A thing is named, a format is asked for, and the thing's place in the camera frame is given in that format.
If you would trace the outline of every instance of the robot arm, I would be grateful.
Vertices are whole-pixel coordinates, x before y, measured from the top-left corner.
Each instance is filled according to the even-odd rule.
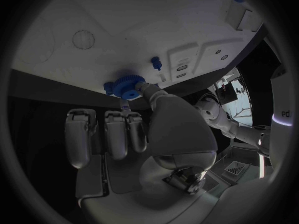
[[[222,134],[228,138],[237,138],[251,144],[259,150],[259,154],[269,156],[269,130],[257,130],[240,126],[237,121],[228,119],[225,111],[218,103],[210,98],[207,98],[207,100],[197,102],[194,107],[209,126],[220,129]]]

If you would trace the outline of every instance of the vent grille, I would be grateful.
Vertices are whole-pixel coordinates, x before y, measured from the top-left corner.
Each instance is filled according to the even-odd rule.
[[[234,161],[225,169],[225,171],[237,176],[241,173],[241,171],[244,169],[244,167],[245,167],[244,163],[239,163],[239,162]]]

